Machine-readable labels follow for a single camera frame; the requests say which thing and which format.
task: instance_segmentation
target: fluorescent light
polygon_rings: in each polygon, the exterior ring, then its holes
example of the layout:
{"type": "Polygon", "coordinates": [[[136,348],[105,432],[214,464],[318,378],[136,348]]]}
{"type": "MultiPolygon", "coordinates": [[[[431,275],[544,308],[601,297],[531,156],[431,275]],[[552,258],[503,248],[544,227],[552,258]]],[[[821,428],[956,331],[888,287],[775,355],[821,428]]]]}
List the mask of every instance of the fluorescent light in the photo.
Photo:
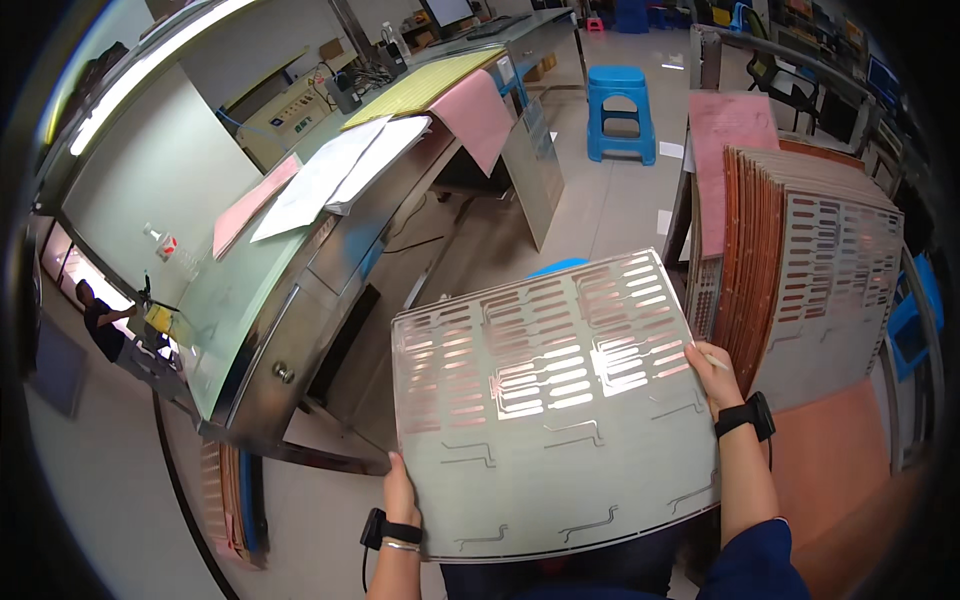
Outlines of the fluorescent light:
{"type": "Polygon", "coordinates": [[[139,60],[126,73],[120,76],[113,87],[107,90],[104,97],[100,99],[97,106],[90,112],[80,124],[77,139],[70,145],[70,154],[79,156],[84,151],[86,145],[93,139],[94,133],[107,121],[107,118],[113,111],[120,106],[123,99],[127,97],[137,84],[143,81],[151,71],[153,71],[161,62],[177,51],[183,44],[193,39],[198,33],[210,27],[220,19],[236,12],[247,6],[254,0],[227,0],[202,14],[197,20],[188,24],[182,30],[167,41],[163,42],[149,55],[139,60]]]}

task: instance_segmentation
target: white label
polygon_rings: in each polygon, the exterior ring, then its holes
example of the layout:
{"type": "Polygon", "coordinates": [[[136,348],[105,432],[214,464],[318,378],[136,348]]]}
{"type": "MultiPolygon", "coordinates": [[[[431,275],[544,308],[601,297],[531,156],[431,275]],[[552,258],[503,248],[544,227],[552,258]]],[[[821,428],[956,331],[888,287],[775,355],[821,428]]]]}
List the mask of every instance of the white label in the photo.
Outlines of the white label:
{"type": "Polygon", "coordinates": [[[514,78],[514,66],[510,63],[510,57],[503,57],[498,60],[496,68],[499,69],[504,84],[508,84],[514,78]]]}
{"type": "Polygon", "coordinates": [[[693,141],[690,139],[690,132],[686,132],[686,142],[684,143],[684,170],[687,173],[697,172],[697,163],[693,159],[693,141]]]}
{"type": "Polygon", "coordinates": [[[670,142],[660,143],[660,155],[672,156],[674,158],[684,157],[684,147],[680,144],[671,144],[670,142]]]}

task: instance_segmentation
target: keyboard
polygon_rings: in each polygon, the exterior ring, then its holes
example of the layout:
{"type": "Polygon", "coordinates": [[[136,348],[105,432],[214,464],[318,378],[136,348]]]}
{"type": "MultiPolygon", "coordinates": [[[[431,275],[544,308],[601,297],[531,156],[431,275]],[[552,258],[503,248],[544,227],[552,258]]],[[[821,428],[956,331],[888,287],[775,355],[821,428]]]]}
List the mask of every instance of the keyboard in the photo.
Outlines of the keyboard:
{"type": "Polygon", "coordinates": [[[497,18],[493,21],[487,21],[480,27],[467,34],[467,39],[483,39],[484,37],[493,37],[507,29],[513,27],[520,21],[530,18],[531,14],[518,14],[517,16],[507,16],[497,18]]]}

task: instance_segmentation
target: office chair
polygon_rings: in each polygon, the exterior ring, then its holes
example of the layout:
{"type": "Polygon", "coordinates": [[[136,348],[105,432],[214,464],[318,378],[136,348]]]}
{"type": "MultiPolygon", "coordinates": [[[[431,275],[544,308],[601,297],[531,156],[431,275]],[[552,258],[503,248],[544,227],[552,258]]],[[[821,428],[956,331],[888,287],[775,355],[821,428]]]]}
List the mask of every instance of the office chair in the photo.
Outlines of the office chair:
{"type": "MultiPolygon", "coordinates": [[[[750,31],[755,37],[770,39],[767,35],[767,30],[763,27],[763,22],[760,21],[760,17],[756,14],[755,10],[743,7],[742,14],[750,25],[750,31]]],[[[747,73],[754,78],[754,82],[750,84],[747,91],[757,87],[777,102],[782,102],[794,109],[794,132],[797,130],[797,120],[800,118],[801,112],[809,114],[810,118],[813,119],[813,127],[810,133],[813,134],[817,131],[817,119],[820,118],[820,113],[817,112],[817,96],[820,92],[820,85],[815,80],[808,79],[799,73],[791,73],[786,69],[780,68],[777,64],[777,58],[774,57],[774,55],[758,50],[754,50],[754,57],[747,63],[747,73]],[[794,79],[810,84],[813,86],[813,90],[809,95],[805,95],[804,91],[801,90],[798,85],[793,84],[791,85],[790,93],[784,93],[773,85],[774,78],[777,77],[779,73],[786,73],[794,79]]]]}

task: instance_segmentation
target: stainless steel table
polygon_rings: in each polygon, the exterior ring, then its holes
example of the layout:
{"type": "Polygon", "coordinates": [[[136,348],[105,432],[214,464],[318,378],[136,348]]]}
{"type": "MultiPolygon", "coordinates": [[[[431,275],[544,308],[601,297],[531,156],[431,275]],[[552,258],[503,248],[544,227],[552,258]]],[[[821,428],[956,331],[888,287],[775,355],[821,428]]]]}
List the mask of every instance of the stainless steel table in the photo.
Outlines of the stainless steel table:
{"type": "MultiPolygon", "coordinates": [[[[502,86],[496,61],[486,68],[502,86]]],[[[305,162],[346,121],[340,112],[329,115],[291,153],[305,162]]],[[[323,409],[316,424],[329,444],[305,447],[283,438],[389,243],[397,210],[415,203],[462,147],[439,119],[430,130],[364,192],[349,216],[322,212],[310,227],[251,244],[264,211],[222,261],[210,253],[202,259],[174,328],[201,435],[311,467],[386,472],[384,452],[323,409]]]]}
{"type": "Polygon", "coordinates": [[[443,57],[455,56],[466,52],[474,52],[492,46],[505,46],[507,54],[516,70],[516,89],[523,107],[527,106],[528,90],[543,90],[546,94],[551,89],[587,89],[587,64],[584,61],[584,46],[580,41],[580,30],[577,28],[577,15],[573,9],[546,9],[533,11],[526,18],[513,27],[507,28],[496,36],[482,39],[467,39],[466,36],[452,41],[428,46],[415,54],[411,64],[422,64],[443,57]],[[580,57],[580,70],[584,77],[583,85],[525,85],[523,76],[536,67],[541,60],[554,52],[557,45],[567,36],[573,34],[577,42],[577,53],[580,57]]]}

